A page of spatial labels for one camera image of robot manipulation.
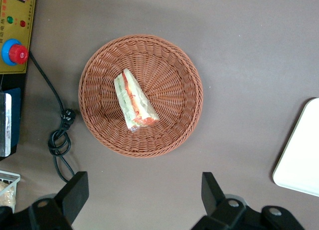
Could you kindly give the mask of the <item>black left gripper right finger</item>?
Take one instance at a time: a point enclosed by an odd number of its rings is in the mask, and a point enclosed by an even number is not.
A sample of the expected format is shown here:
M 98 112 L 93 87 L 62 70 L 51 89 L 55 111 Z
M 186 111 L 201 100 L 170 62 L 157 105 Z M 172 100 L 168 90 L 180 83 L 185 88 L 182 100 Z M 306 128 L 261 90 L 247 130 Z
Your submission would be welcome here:
M 264 206 L 253 210 L 241 198 L 225 195 L 211 172 L 203 172 L 201 199 L 206 210 L 193 230 L 303 230 L 287 209 Z

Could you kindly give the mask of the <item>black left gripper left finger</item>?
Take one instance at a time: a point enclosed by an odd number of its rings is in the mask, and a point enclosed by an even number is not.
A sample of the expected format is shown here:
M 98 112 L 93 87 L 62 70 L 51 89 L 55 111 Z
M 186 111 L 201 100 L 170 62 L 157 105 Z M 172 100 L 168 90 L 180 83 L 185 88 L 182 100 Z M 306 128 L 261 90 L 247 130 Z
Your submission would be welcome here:
M 18 213 L 0 208 L 2 230 L 71 230 L 89 198 L 87 172 L 77 172 L 53 197 L 40 199 Z

